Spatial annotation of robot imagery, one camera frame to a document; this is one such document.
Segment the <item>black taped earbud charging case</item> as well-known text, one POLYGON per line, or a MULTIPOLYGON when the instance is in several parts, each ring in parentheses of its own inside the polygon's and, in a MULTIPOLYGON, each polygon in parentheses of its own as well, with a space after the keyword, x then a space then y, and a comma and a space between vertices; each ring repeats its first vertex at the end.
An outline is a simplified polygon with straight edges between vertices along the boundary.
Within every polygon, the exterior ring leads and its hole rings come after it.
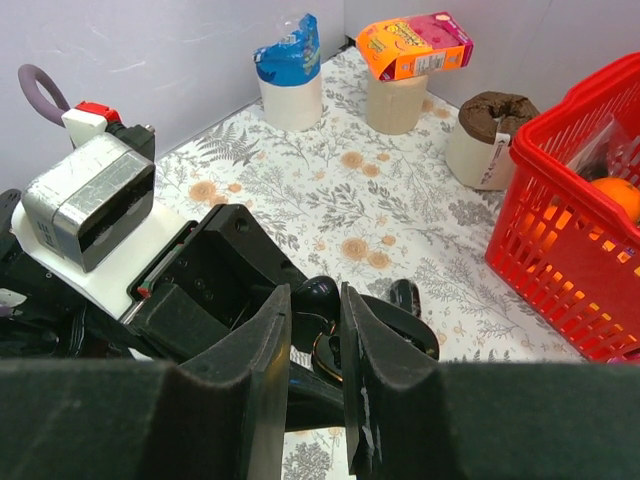
POLYGON ((394 281, 389 288, 391 304, 421 318, 422 307, 417 285, 408 279, 394 281))

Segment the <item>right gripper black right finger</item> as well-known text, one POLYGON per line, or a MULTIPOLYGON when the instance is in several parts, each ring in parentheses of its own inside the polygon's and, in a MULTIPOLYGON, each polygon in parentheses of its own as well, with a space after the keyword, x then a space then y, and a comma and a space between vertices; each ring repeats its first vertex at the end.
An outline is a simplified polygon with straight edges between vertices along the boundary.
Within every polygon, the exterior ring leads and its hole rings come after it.
POLYGON ((438 362, 341 288, 349 471, 359 479, 635 479, 639 370, 438 362))

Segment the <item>black wireless earbud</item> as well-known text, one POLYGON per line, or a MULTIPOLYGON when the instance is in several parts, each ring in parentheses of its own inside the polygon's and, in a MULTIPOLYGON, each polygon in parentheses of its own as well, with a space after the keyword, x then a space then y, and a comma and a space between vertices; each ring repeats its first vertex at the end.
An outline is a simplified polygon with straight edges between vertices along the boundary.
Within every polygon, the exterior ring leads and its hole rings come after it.
POLYGON ((291 294, 292 310, 313 314, 336 322, 340 312, 340 294, 336 281, 320 275, 303 282, 291 294))

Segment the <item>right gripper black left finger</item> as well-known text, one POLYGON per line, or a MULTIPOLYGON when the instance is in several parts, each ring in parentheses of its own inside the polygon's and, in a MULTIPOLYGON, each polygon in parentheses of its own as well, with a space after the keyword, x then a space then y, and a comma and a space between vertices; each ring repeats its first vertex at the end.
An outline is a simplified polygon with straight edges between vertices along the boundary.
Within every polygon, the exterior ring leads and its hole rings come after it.
POLYGON ((277 479, 284 431, 181 364, 1 364, 5 479, 277 479))

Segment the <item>glossy black gold-trimmed case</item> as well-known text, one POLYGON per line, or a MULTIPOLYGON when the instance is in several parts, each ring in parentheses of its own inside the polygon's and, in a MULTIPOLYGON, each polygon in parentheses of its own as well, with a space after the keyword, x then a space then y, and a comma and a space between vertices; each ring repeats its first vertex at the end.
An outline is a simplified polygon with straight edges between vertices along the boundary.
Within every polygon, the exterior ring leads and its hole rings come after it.
POLYGON ((342 384, 339 318, 328 322, 324 318, 293 311, 294 345, 311 348, 314 373, 305 367, 290 365, 289 386, 301 389, 317 378, 338 387, 342 384))

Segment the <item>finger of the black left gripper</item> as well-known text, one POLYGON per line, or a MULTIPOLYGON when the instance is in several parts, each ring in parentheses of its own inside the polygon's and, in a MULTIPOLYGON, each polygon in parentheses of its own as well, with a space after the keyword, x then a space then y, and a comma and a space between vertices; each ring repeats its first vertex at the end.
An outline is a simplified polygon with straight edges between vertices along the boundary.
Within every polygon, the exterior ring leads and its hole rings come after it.
POLYGON ((372 313, 396 334, 434 360, 440 358, 438 339, 421 319, 387 301, 369 295, 363 295, 362 299, 372 313))

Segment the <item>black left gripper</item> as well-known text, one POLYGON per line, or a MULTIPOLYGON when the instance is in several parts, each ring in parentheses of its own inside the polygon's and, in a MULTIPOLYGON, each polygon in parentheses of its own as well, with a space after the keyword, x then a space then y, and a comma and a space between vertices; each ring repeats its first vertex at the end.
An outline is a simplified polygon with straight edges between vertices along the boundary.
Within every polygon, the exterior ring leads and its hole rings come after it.
POLYGON ((243 413, 289 430, 341 427, 341 389, 290 359, 296 342, 319 332, 317 314, 298 310, 289 288, 305 279, 245 206, 218 205, 130 284, 127 327, 219 384, 243 413))

